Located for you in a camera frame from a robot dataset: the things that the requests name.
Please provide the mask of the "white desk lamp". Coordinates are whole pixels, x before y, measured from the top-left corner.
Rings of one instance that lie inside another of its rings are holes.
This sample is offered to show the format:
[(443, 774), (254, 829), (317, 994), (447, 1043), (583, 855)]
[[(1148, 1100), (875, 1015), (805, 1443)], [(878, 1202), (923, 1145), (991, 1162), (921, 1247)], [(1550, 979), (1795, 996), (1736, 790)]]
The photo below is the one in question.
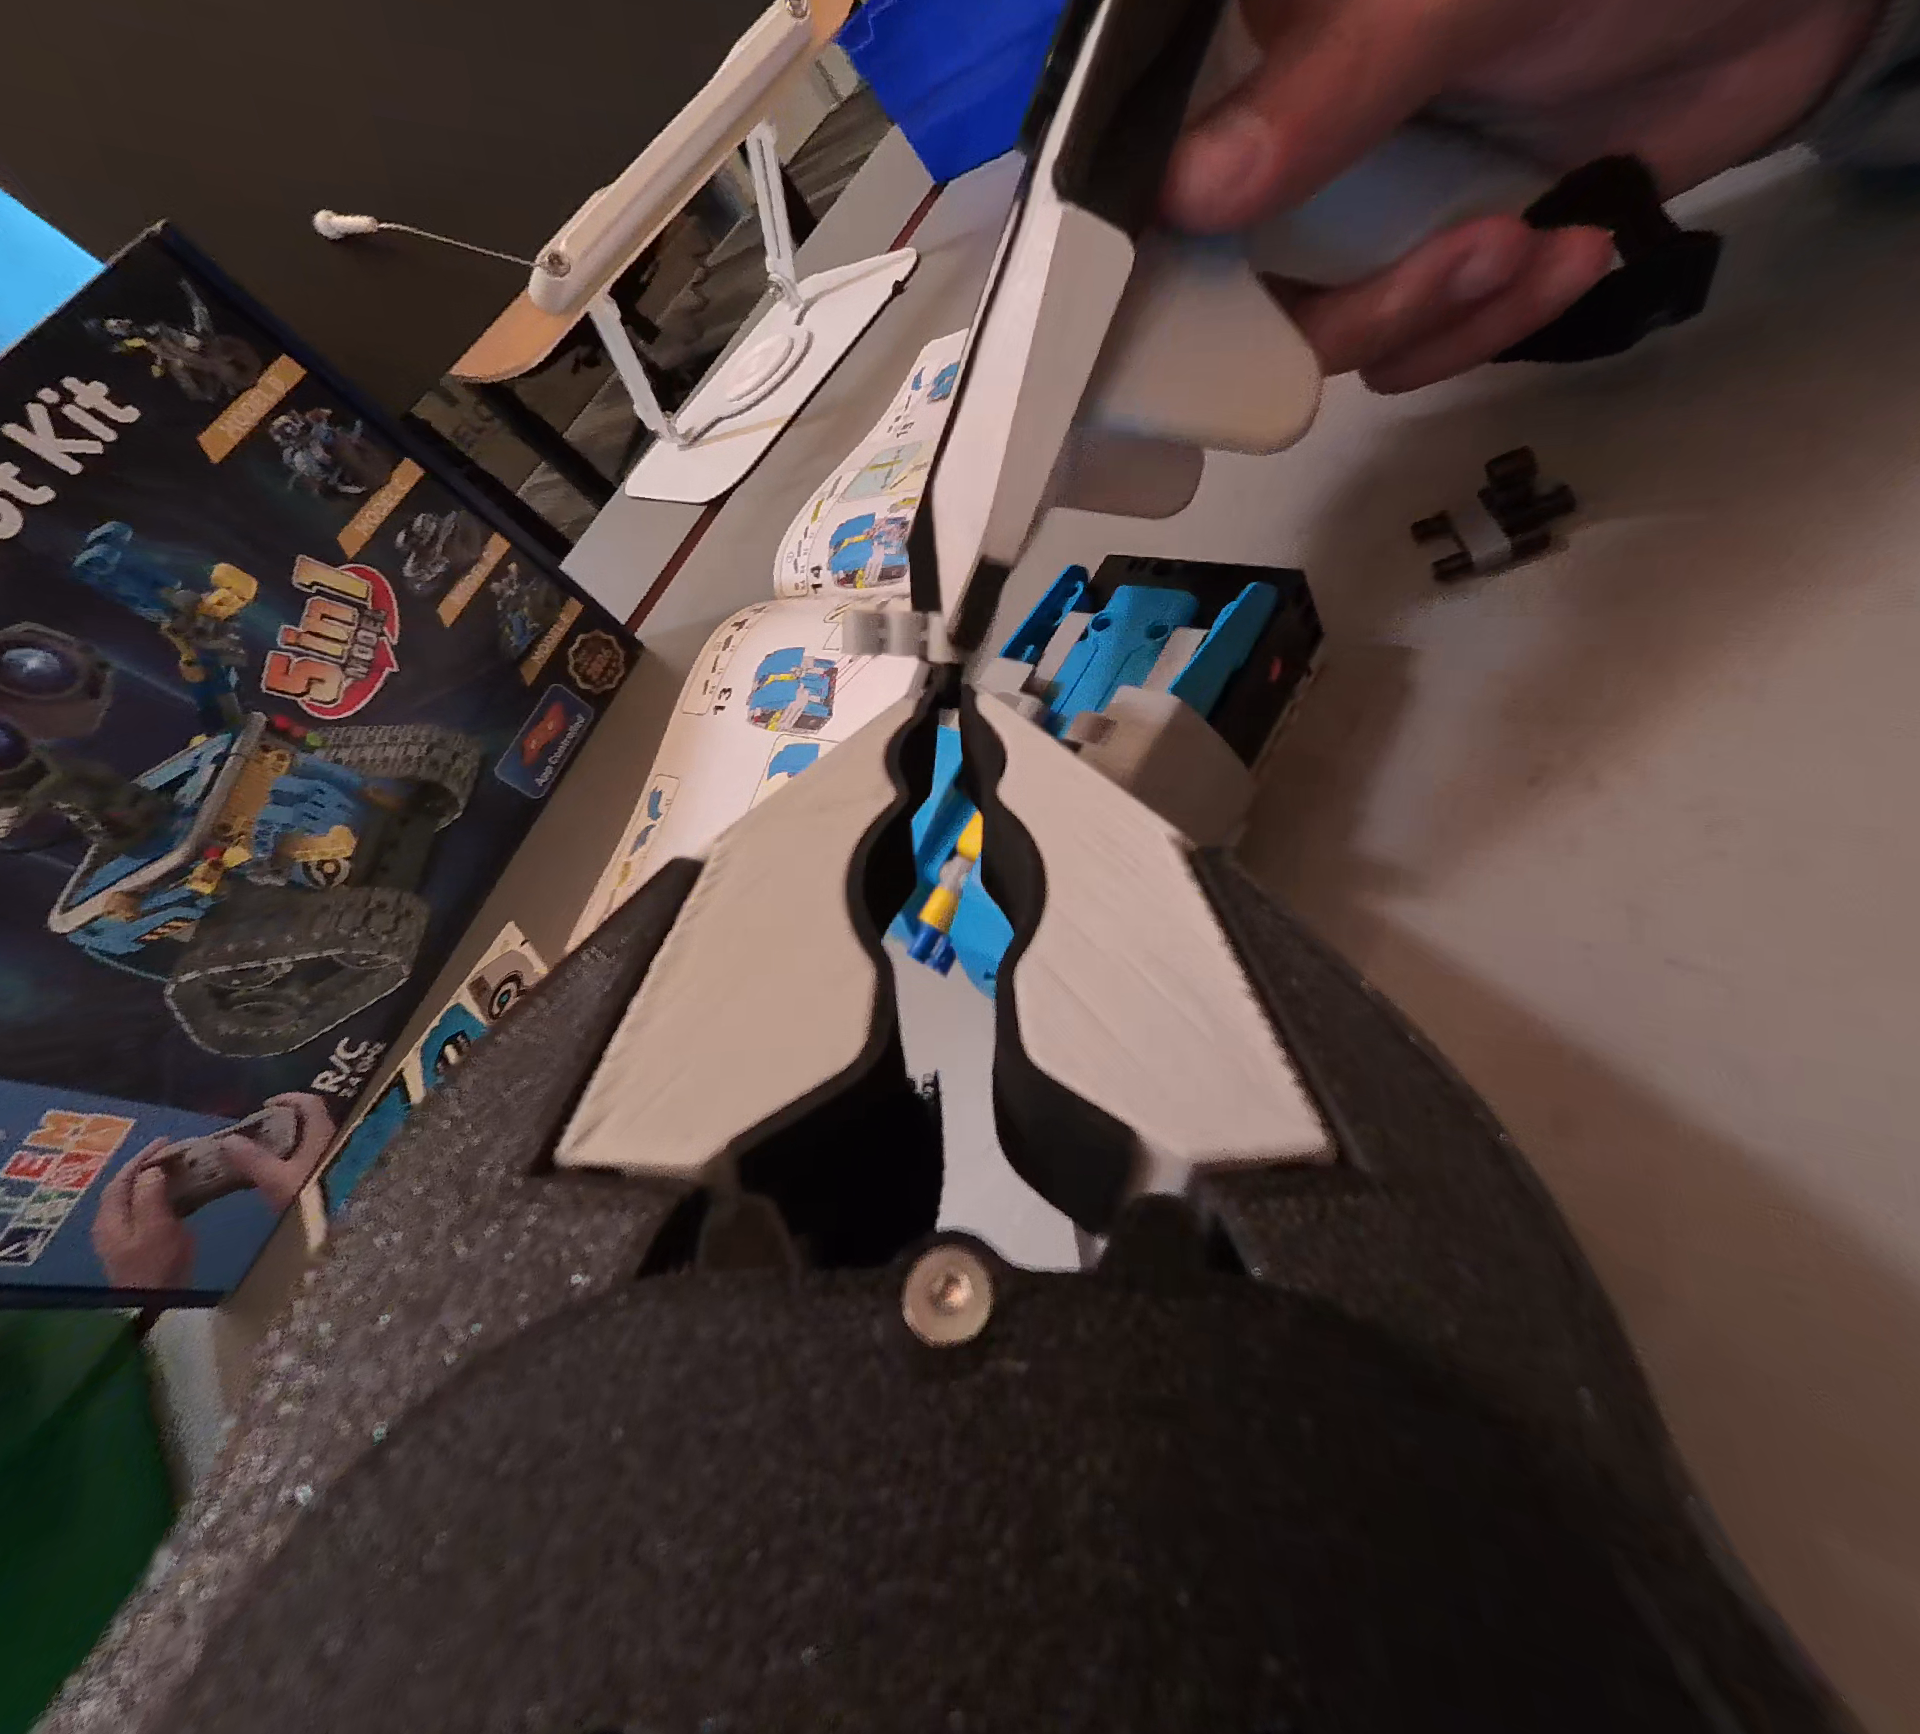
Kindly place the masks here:
[(812, 211), (791, 159), (846, 113), (840, 30), (861, 0), (773, 0), (632, 162), (540, 250), (321, 209), (311, 229), (371, 250), (414, 241), (524, 273), (524, 289), (421, 403), (474, 460), (508, 452), (554, 518), (729, 495), (773, 450), (918, 267), (906, 245), (806, 271)]

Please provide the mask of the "dark toy kit box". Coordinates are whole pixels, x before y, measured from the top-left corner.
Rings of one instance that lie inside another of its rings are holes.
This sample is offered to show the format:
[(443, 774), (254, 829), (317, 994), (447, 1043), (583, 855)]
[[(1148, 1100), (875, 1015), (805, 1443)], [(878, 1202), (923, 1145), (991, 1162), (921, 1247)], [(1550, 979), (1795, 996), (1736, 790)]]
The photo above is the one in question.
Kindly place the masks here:
[(170, 223), (3, 376), (5, 1311), (213, 1307), (638, 644)]

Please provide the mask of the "grey brick with black pins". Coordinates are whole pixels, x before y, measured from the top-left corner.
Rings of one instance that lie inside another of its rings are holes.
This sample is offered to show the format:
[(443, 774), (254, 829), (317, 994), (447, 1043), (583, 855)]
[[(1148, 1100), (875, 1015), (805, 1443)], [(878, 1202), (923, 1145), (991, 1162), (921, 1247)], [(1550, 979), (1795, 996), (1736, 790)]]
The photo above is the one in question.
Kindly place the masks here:
[(1434, 550), (1428, 573), (1444, 588), (1523, 569), (1554, 547), (1550, 526), (1516, 532), (1481, 499), (1411, 523), (1409, 537), (1415, 547)]

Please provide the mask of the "open instruction booklet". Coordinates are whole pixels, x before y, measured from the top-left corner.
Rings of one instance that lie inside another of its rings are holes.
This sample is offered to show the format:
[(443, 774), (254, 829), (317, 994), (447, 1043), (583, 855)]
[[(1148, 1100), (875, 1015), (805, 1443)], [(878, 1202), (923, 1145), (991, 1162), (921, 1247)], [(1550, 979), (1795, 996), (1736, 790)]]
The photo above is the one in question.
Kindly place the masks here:
[(685, 677), (622, 840), (570, 935), (576, 951), (675, 858), (709, 846), (904, 697), (898, 662), (851, 650), (851, 617), (911, 606), (909, 537), (966, 330), (930, 338), (891, 407), (774, 552), (774, 595), (718, 624)]

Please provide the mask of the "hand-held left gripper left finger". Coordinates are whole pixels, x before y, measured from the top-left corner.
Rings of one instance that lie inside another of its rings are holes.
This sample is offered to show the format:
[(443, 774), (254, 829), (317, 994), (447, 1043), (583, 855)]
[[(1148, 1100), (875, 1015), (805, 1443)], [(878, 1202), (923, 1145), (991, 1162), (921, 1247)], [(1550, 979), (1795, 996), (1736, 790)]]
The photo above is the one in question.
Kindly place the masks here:
[(699, 1183), (818, 1112), (912, 1104), (868, 885), (912, 814), (926, 690), (882, 709), (718, 834), (553, 1149), (566, 1173)]

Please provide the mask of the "black monitor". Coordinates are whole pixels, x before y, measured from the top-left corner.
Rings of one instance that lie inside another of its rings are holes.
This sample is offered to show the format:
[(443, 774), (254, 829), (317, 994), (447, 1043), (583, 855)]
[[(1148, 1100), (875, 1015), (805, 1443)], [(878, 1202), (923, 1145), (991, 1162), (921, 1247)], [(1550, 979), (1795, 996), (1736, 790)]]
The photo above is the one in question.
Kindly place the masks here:
[(770, 0), (3, 0), (5, 187), (96, 257), (181, 229), (376, 407), (421, 403), (524, 258)]

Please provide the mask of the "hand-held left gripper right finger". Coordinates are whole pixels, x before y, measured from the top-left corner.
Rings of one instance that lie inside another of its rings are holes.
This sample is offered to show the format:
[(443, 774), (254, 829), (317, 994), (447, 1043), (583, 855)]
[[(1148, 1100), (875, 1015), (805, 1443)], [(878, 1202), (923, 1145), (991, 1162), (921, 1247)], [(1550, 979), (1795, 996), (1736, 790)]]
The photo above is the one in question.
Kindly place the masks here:
[(1084, 1234), (1220, 1174), (1329, 1168), (1336, 1133), (1197, 868), (1147, 803), (1009, 702), (962, 697), (981, 872), (1012, 943), (992, 1107), (1021, 1179)]

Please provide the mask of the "blue grey toy robot model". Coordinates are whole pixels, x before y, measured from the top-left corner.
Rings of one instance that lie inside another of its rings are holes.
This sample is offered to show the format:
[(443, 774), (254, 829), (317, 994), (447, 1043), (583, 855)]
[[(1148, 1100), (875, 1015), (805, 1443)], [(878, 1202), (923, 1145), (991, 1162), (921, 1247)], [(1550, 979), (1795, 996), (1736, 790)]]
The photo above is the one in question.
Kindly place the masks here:
[[(1257, 772), (1309, 689), (1326, 628), (1309, 577), (1167, 557), (1069, 567), (1021, 618), (987, 690), (1197, 848), (1231, 848)], [(892, 933), (985, 996), (1015, 933), (982, 872), (985, 827), (944, 722), (914, 814), (918, 882)]]

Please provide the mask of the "grey desk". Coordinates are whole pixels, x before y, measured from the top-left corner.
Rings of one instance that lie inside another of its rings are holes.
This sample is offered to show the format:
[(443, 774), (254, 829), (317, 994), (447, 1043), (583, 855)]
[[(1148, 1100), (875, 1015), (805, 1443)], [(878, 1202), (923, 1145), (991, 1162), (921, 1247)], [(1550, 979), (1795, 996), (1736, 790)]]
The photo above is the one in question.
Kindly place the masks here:
[[(350, 1208), (124, 1649), (143, 1730), (1916, 1730), (1916, 201), (1740, 188), (1621, 368), (1343, 396), (1244, 871), (1331, 1170), (977, 1339), (558, 1170), (685, 882)], [(1531, 449), (1578, 510), (1439, 586)]]

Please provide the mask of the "green box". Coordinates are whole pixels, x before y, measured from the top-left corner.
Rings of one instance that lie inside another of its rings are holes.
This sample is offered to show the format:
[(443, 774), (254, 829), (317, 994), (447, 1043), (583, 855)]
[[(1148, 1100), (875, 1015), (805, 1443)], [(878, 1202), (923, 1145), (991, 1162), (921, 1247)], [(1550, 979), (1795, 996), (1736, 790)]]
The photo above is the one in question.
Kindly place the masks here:
[(133, 1321), (3, 1315), (3, 1728), (32, 1730), (178, 1512)]

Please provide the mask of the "blue sticker sheet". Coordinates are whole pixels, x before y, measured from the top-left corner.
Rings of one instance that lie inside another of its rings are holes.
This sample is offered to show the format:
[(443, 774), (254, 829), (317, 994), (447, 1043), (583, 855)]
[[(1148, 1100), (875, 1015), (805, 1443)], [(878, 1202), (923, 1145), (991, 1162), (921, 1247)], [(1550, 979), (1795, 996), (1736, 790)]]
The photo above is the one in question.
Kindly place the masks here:
[(421, 1038), (400, 1051), (395, 1072), (352, 1112), (339, 1140), (326, 1151), (309, 1194), (301, 1199), (301, 1227), (311, 1255), (322, 1251), (332, 1219), (344, 1210), (421, 1104), (546, 972), (539, 949), (515, 920), (507, 920), (464, 985), (423, 1029)]

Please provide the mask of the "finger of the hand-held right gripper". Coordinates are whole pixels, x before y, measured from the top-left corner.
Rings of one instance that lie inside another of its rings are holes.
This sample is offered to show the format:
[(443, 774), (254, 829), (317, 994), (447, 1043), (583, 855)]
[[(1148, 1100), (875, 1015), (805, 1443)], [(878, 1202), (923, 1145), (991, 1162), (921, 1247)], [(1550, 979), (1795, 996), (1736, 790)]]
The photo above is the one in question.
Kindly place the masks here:
[(1035, 162), (972, 318), (911, 535), (933, 644), (979, 644), (1044, 508), (1137, 262), (1134, 241), (1061, 199)]

